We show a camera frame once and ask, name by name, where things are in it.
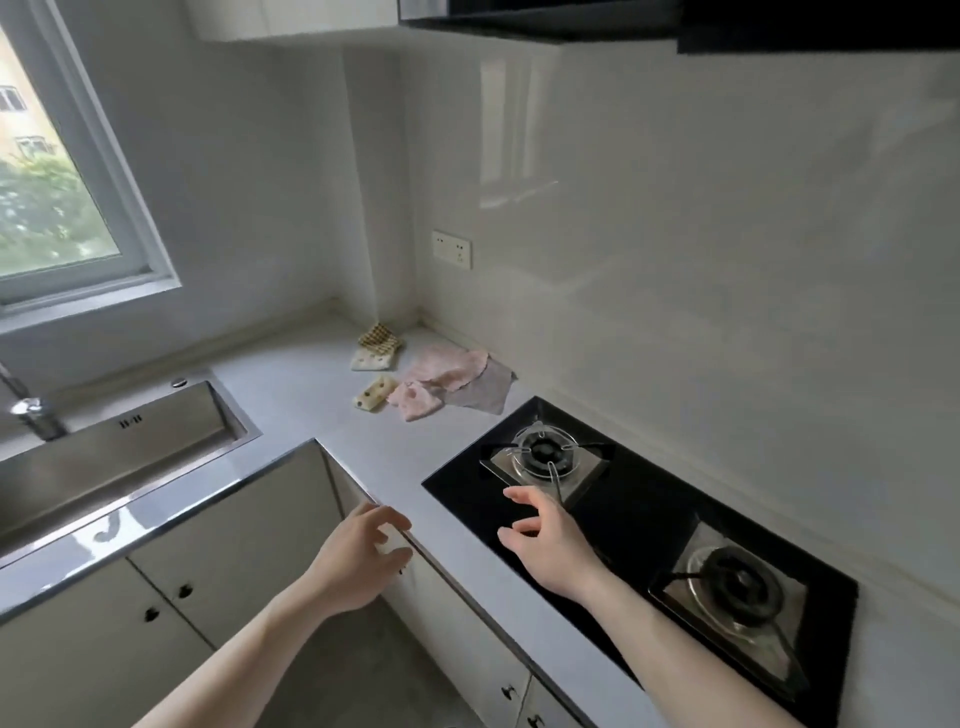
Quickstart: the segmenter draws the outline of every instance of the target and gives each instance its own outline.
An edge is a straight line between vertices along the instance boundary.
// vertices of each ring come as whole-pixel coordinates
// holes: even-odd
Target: window sill
[[[72,298],[68,301],[46,305],[29,302],[7,306],[0,313],[0,336],[20,331],[23,328],[47,324],[70,316],[107,308],[118,303],[135,301],[175,288],[180,288],[180,282],[175,277],[149,278],[142,282],[132,282],[122,288],[113,288],[100,293],[91,292],[82,298]]]

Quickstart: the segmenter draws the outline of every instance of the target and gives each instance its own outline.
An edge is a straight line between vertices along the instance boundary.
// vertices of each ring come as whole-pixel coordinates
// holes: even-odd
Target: hand
[[[515,486],[504,489],[503,495],[514,503],[532,505],[539,515],[517,521],[513,528],[498,530],[500,543],[519,556],[544,589],[582,604],[592,578],[606,567],[587,543],[580,526],[540,488]],[[531,531],[540,533],[524,535]]]
[[[384,554],[376,549],[377,544],[387,543],[379,528],[386,524],[400,531],[411,527],[410,520],[390,506],[362,503],[327,537],[299,580],[303,591],[321,606],[324,617],[367,606],[410,561],[411,548]]]

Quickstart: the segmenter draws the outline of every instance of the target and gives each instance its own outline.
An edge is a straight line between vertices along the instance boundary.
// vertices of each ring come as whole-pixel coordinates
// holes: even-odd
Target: gray floor
[[[382,599],[326,622],[258,728],[483,728]]]

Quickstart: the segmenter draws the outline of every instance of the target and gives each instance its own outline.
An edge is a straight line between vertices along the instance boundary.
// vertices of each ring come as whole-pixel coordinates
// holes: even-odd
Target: black glass stovetop
[[[484,457],[490,457],[490,448],[485,445],[509,443],[537,419],[560,427],[578,442],[615,446],[608,449],[612,452],[608,466],[569,508],[607,566],[809,728],[836,726],[856,607],[856,583],[675,475],[613,443],[563,410],[540,398],[532,398],[428,477],[423,487],[611,660],[631,674],[593,617],[578,604],[540,587],[519,559],[497,539],[500,526],[509,526],[533,515],[534,511],[503,496],[504,482],[481,464]],[[810,687],[794,699],[786,699],[759,683],[735,661],[718,652],[707,637],[651,598],[648,590],[658,576],[672,571],[699,522],[708,523],[806,585],[804,618],[795,646]]]

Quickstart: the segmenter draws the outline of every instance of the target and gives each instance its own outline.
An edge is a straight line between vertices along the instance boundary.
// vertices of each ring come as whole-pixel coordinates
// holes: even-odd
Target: gas stove
[[[578,604],[542,589],[496,537],[532,515],[502,495],[557,498],[607,566],[809,728],[833,728],[857,585],[540,398],[423,482],[497,556],[628,674]]]

